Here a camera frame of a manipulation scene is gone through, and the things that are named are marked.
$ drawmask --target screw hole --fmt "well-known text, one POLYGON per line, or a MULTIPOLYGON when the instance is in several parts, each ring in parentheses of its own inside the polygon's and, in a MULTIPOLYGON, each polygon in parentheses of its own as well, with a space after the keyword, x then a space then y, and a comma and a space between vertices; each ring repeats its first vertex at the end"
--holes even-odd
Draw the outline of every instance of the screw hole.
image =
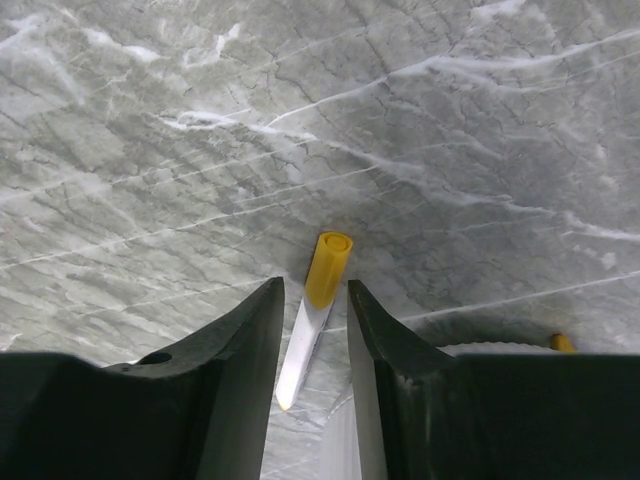
POLYGON ((166 352, 154 352, 150 353, 142 360, 138 362, 138 365, 157 365, 159 363, 165 363, 171 360, 173 357, 170 353, 166 352))

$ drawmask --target marble countertop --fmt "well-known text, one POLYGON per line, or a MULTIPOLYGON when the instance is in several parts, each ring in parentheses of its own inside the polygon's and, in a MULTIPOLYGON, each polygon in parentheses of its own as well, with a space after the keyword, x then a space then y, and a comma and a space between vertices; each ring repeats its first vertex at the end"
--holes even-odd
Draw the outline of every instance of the marble countertop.
MULTIPOLYGON (((640 4, 5 0, 0 348, 132 361, 319 233, 436 344, 640 349, 640 4)), ((312 479, 341 289, 263 478, 312 479)))

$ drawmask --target yellow cylinder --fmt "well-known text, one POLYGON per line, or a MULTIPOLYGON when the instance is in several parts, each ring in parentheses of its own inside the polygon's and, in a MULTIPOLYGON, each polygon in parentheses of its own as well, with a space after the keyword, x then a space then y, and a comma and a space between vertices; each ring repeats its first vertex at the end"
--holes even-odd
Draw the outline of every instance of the yellow cylinder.
POLYGON ((569 337, 561 333, 557 333, 551 337, 551 348, 564 353, 575 353, 576 351, 569 337))
POLYGON ((342 233, 320 235, 304 286, 305 294, 315 308, 323 309, 333 302, 352 247, 353 240, 342 233))

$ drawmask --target black plastic part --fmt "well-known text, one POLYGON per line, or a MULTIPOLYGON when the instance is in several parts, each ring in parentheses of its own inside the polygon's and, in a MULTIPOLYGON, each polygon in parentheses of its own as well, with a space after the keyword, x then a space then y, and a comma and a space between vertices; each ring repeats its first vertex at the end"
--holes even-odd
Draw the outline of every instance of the black plastic part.
POLYGON ((363 480, 640 478, 640 356, 452 358, 349 282, 363 480))
POLYGON ((283 308, 271 279, 136 365, 0 355, 0 478, 259 478, 283 308))

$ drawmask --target yellow cap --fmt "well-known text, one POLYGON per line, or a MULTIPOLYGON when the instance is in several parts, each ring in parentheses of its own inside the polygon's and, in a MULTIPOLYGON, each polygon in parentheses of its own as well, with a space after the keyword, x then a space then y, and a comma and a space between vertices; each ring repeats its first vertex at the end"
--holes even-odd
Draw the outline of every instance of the yellow cap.
POLYGON ((353 240, 342 233, 326 232, 320 235, 304 286, 305 294, 314 307, 322 309, 333 302, 351 247, 353 240))
POLYGON ((551 337, 551 348, 559 352, 575 353, 576 349, 573 348, 571 340, 566 335, 558 333, 551 337))

